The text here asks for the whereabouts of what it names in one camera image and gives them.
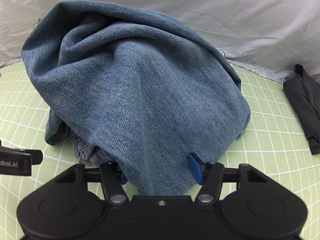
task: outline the green grid fabric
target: green grid fabric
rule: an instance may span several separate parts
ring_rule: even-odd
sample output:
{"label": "green grid fabric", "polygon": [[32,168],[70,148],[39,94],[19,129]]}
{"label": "green grid fabric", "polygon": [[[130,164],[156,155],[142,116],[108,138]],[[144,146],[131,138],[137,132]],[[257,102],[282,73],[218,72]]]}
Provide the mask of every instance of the green grid fabric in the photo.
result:
{"label": "green grid fabric", "polygon": [[[301,197],[308,206],[308,220],[301,237],[320,240],[320,155],[312,156],[300,122],[282,85],[232,65],[242,80],[242,93],[252,117],[243,136],[232,143],[220,162],[237,168],[249,163]],[[23,233],[16,219],[18,203],[76,163],[70,138],[52,147],[44,141],[49,107],[32,86],[23,63],[0,69],[0,139],[3,146],[40,149],[41,165],[31,177],[0,176],[0,239],[19,239]],[[90,183],[91,192],[103,198],[101,186]],[[129,196],[136,189],[125,185]],[[187,194],[195,197],[199,186]],[[224,184],[221,198],[236,190]]]}

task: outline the denim garment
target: denim garment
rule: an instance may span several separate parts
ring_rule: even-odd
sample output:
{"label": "denim garment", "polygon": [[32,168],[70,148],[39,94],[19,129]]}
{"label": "denim garment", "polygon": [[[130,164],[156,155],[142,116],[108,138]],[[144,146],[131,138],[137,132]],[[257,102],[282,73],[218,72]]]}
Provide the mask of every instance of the denim garment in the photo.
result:
{"label": "denim garment", "polygon": [[46,141],[71,129],[79,160],[117,161],[148,195],[186,192],[195,184],[188,153],[217,161],[249,122],[241,81],[220,52],[160,12],[61,2],[22,57],[51,107]]}

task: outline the black cloth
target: black cloth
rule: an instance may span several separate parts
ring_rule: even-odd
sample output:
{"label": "black cloth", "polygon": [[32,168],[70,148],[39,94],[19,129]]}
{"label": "black cloth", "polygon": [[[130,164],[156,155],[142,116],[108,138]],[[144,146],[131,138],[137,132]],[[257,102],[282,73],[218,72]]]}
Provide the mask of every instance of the black cloth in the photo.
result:
{"label": "black cloth", "polygon": [[295,77],[283,84],[283,90],[300,119],[312,155],[320,153],[320,85],[303,66],[294,66]]}

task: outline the white fabric backdrop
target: white fabric backdrop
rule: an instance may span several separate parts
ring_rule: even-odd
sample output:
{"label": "white fabric backdrop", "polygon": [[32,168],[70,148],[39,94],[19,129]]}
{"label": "white fabric backdrop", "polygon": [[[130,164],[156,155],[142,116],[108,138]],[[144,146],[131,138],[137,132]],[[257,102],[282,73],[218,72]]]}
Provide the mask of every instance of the white fabric backdrop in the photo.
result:
{"label": "white fabric backdrop", "polygon": [[[20,58],[25,39],[59,1],[65,0],[0,0],[0,65]],[[296,63],[320,82],[320,0],[100,1],[167,13],[230,62],[280,83]]]}

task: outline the metal screw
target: metal screw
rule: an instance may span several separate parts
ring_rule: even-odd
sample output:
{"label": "metal screw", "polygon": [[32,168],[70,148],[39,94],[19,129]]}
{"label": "metal screw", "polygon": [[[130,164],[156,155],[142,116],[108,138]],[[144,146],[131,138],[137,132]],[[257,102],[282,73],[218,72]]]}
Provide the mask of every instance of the metal screw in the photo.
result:
{"label": "metal screw", "polygon": [[117,194],[117,195],[112,195],[110,200],[113,203],[120,204],[125,202],[127,198],[124,195]]}
{"label": "metal screw", "polygon": [[209,203],[213,201],[213,196],[209,194],[201,194],[200,196],[198,196],[198,200],[202,203]]}
{"label": "metal screw", "polygon": [[166,201],[160,200],[160,201],[158,202],[158,205],[159,205],[159,206],[165,206],[165,205],[166,205]]}

